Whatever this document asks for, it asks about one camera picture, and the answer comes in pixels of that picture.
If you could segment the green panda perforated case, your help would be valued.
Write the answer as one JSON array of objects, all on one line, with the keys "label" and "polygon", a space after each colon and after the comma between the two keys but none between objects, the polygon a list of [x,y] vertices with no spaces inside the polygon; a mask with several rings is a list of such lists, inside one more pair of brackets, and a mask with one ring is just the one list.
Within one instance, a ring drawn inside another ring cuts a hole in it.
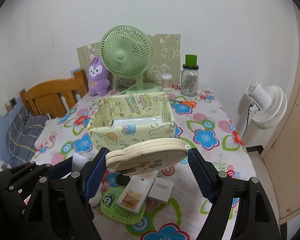
[{"label": "green panda perforated case", "polygon": [[146,204],[144,203],[138,214],[128,211],[116,204],[117,199],[123,192],[122,188],[112,187],[104,193],[100,201],[100,209],[108,218],[117,222],[133,225],[138,223],[145,213]]}]

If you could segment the white square charger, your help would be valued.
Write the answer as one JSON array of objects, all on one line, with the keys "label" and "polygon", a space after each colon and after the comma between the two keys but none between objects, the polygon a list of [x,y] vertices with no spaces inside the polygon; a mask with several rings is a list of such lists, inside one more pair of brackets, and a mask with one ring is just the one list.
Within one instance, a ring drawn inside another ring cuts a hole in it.
[{"label": "white square charger", "polygon": [[148,198],[159,203],[167,204],[174,182],[163,178],[155,178],[153,185],[148,193]]}]

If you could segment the white remote control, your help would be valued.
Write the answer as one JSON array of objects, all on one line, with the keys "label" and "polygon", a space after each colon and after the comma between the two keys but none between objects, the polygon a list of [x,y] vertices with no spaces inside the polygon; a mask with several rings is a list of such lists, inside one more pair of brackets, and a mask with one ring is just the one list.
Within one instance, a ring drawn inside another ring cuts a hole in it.
[{"label": "white remote control", "polygon": [[159,171],[132,176],[116,204],[129,212],[139,214]]}]

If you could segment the cream bear compact mirror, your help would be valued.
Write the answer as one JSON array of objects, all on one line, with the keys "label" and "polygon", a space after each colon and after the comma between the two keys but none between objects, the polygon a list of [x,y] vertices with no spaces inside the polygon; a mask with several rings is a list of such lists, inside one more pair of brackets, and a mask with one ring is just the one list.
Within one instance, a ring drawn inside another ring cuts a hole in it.
[{"label": "cream bear compact mirror", "polygon": [[180,139],[151,139],[107,153],[106,167],[127,176],[140,175],[171,167],[188,153],[189,147]]}]

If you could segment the white box pack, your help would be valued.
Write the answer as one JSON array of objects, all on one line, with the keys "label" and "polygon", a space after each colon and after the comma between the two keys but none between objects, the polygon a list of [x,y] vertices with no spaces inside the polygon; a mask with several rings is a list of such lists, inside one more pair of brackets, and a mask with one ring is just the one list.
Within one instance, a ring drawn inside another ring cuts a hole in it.
[{"label": "white box pack", "polygon": [[71,167],[71,172],[75,171],[81,171],[81,169],[84,167],[84,165],[92,161],[96,156],[96,153],[94,152],[88,152],[88,153],[77,153],[74,152],[72,156],[72,167]]}]

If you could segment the floral tablecloth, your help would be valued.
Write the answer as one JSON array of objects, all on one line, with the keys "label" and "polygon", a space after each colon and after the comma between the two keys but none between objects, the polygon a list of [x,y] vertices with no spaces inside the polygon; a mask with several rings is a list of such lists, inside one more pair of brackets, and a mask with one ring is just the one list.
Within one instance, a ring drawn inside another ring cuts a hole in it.
[{"label": "floral tablecloth", "polygon": [[[121,95],[112,90],[109,96]],[[176,123],[175,137],[195,147],[203,158],[229,177],[248,180],[255,175],[243,141],[221,104],[208,88],[195,97],[183,96],[179,87],[169,94],[170,100],[194,101],[195,108],[171,103]],[[85,96],[48,136],[37,146],[32,160],[37,164],[57,164],[74,152],[98,152],[89,138],[87,125],[100,98]],[[94,223],[103,239],[195,239],[211,209],[194,179],[187,159],[166,168],[159,177],[174,182],[167,204],[156,204],[134,225],[125,225],[106,217],[99,207],[94,209]]]}]

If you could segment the plaid grey bedding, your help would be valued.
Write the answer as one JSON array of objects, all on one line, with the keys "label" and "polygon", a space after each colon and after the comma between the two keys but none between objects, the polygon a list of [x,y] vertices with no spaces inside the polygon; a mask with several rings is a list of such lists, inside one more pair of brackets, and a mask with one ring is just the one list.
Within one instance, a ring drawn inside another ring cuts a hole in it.
[{"label": "plaid grey bedding", "polygon": [[47,120],[47,116],[36,116],[25,107],[0,116],[0,164],[15,167],[29,162],[37,152],[34,143]]}]

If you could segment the yellow patterned fabric box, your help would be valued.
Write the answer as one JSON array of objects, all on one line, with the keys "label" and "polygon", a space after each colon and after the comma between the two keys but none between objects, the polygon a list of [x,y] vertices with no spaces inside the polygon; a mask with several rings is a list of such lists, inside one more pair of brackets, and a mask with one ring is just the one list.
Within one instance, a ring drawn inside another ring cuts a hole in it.
[{"label": "yellow patterned fabric box", "polygon": [[151,139],[173,138],[175,128],[164,92],[105,96],[87,126],[93,145],[111,151]]}]

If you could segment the glass jar green lid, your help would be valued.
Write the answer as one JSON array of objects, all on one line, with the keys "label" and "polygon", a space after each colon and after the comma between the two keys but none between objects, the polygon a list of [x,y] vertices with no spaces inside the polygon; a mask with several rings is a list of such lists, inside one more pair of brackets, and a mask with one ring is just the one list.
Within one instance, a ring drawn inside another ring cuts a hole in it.
[{"label": "glass jar green lid", "polygon": [[196,96],[199,82],[198,70],[197,55],[186,54],[179,77],[181,94],[190,97]]}]

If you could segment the cotton swab container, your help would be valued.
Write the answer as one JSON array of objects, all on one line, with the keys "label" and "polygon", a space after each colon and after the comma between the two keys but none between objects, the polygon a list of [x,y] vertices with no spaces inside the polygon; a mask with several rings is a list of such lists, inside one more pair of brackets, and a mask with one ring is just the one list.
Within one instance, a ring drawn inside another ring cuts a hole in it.
[{"label": "cotton swab container", "polygon": [[173,80],[172,80],[172,74],[162,74],[161,75],[161,88],[164,91],[169,91],[172,89],[173,86]]}]

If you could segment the white standing fan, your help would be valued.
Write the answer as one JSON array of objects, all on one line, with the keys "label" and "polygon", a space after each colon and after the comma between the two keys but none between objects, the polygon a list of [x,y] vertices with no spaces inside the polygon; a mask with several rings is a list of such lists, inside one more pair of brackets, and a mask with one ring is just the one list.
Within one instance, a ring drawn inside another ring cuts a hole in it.
[{"label": "white standing fan", "polygon": [[260,146],[285,116],[288,100],[278,85],[262,87],[256,81],[247,87],[246,98],[249,106],[239,135],[247,147]]}]

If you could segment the beige door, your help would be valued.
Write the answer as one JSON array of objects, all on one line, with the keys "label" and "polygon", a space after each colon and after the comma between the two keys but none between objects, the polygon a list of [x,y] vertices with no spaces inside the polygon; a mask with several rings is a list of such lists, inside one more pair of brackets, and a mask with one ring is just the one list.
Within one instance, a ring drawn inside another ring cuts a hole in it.
[{"label": "beige door", "polygon": [[261,154],[274,188],[279,224],[300,215],[300,10],[295,13],[299,35],[295,80],[286,114]]}]

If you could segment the wooden chair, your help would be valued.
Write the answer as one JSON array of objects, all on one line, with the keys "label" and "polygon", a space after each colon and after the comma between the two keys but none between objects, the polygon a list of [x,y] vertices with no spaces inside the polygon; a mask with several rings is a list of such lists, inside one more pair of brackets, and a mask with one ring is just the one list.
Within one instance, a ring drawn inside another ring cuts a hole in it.
[{"label": "wooden chair", "polygon": [[28,111],[39,116],[49,115],[62,118],[67,108],[72,109],[88,93],[88,81],[83,69],[74,72],[68,79],[55,79],[42,82],[28,91],[20,91],[20,97]]}]

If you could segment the purple plush toy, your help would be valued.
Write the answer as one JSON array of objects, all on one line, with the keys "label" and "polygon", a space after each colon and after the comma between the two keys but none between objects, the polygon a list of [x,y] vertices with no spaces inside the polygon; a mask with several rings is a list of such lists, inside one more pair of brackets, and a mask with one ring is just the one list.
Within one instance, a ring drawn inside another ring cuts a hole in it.
[{"label": "purple plush toy", "polygon": [[89,67],[88,88],[90,96],[105,96],[110,81],[108,80],[108,70],[103,64],[101,58],[96,56]]}]

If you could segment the beige cartoon placemat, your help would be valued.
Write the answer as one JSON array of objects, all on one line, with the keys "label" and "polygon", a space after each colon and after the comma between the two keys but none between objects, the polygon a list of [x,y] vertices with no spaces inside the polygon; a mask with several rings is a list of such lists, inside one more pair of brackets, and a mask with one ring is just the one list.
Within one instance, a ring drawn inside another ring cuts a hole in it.
[{"label": "beige cartoon placemat", "polygon": [[[143,74],[143,81],[161,84],[162,74],[172,75],[172,84],[180,81],[180,38],[179,34],[156,34],[149,37],[153,45],[152,59],[148,69]],[[79,65],[86,73],[92,60],[99,55],[98,42],[77,48]]]}]

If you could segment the green desk fan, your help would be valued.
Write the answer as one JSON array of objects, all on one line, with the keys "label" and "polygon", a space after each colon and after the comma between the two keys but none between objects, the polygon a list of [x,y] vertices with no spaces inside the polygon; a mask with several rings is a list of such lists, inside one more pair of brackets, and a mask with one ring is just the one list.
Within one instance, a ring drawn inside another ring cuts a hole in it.
[{"label": "green desk fan", "polygon": [[156,84],[143,81],[152,60],[153,47],[147,34],[128,25],[110,29],[100,42],[100,57],[107,70],[117,77],[134,78],[126,94],[156,93]]}]

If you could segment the orange handled scissors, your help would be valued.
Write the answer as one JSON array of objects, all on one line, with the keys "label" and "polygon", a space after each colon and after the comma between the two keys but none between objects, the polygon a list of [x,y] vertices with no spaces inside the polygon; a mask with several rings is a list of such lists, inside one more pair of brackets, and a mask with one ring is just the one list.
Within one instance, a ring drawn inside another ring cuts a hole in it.
[{"label": "orange handled scissors", "polygon": [[194,101],[179,101],[179,100],[170,100],[170,103],[181,103],[183,105],[186,105],[190,108],[195,108],[197,103]]}]

